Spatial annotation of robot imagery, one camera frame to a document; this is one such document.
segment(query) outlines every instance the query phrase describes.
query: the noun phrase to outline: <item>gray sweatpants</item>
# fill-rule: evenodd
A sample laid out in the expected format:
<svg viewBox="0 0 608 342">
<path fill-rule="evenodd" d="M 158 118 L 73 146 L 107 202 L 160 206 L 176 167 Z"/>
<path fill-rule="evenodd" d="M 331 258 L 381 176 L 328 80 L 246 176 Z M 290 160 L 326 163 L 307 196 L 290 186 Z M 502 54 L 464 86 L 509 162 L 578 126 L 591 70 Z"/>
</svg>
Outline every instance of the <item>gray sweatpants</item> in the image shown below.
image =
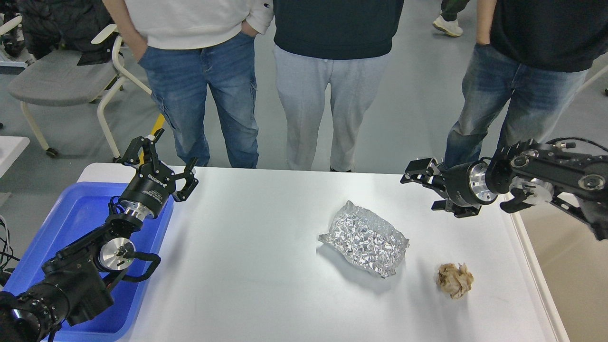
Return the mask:
<svg viewBox="0 0 608 342">
<path fill-rule="evenodd" d="M 359 60 L 323 60 L 274 47 L 277 91 L 287 118 L 287 160 L 292 170 L 310 170 L 317 150 L 325 89 L 331 84 L 334 136 L 330 167 L 352 170 L 363 114 L 376 97 L 390 54 Z"/>
</svg>

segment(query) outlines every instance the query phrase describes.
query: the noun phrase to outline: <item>black sweatshirt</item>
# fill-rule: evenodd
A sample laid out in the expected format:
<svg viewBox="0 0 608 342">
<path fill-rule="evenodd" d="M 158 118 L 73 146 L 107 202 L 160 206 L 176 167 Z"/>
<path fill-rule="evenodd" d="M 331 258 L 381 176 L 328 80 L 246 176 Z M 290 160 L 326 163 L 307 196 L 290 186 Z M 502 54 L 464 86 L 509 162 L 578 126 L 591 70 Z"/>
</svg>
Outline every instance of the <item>black sweatshirt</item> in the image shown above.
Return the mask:
<svg viewBox="0 0 608 342">
<path fill-rule="evenodd" d="M 351 60 L 390 52 L 403 0 L 274 0 L 281 49 L 308 57 Z"/>
<path fill-rule="evenodd" d="M 587 70 L 608 49 L 608 0 L 498 0 L 490 42 L 534 68 Z"/>
</svg>

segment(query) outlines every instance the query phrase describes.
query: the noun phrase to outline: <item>white sweatshirt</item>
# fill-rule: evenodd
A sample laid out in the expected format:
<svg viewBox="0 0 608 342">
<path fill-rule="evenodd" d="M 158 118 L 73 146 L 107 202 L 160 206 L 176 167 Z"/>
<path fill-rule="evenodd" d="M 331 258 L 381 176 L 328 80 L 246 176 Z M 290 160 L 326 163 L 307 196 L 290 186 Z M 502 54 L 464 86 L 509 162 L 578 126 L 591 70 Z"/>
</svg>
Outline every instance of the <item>white sweatshirt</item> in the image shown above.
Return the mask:
<svg viewBox="0 0 608 342">
<path fill-rule="evenodd" d="M 266 33 L 272 0 L 125 0 L 135 28 L 158 49 L 199 49 L 223 43 L 247 20 Z"/>
</svg>

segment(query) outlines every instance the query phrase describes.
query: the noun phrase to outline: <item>chair caster wheel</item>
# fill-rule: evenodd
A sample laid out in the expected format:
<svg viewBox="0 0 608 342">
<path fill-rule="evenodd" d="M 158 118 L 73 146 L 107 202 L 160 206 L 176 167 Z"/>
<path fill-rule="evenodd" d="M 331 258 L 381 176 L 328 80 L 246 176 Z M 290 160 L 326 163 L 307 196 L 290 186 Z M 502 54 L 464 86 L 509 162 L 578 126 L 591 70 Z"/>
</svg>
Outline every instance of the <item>chair caster wheel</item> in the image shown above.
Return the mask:
<svg viewBox="0 0 608 342">
<path fill-rule="evenodd" d="M 54 148 L 50 148 L 50 147 L 49 147 L 49 148 L 46 150 L 46 155 L 47 155 L 47 156 L 49 156 L 49 157 L 51 157 L 51 158 L 56 157 L 58 154 L 59 154 L 59 152 L 57 152 L 57 150 L 55 150 Z"/>
</svg>

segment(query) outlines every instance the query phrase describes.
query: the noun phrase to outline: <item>blue plastic bin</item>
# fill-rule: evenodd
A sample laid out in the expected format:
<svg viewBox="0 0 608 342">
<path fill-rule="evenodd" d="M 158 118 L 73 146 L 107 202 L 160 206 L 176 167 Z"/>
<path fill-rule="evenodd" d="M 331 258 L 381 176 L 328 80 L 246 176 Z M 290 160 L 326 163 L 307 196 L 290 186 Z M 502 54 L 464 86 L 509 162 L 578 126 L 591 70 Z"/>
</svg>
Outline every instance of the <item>blue plastic bin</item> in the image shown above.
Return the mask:
<svg viewBox="0 0 608 342">
<path fill-rule="evenodd" d="M 102 225 L 108 216 L 110 198 L 122 194 L 125 188 L 126 184 L 82 182 L 64 190 L 3 290 L 18 295 L 41 281 L 44 278 L 42 264 L 63 247 Z M 170 198 L 157 219 L 145 220 L 142 230 L 131 236 L 136 250 L 158 253 L 172 212 L 173 199 Z M 127 274 L 139 276 L 147 264 L 136 260 Z M 64 323 L 55 341 L 118 340 L 133 324 L 148 282 L 154 276 L 140 283 L 120 282 L 112 291 L 114 305 L 91 321 L 73 327 Z"/>
</svg>

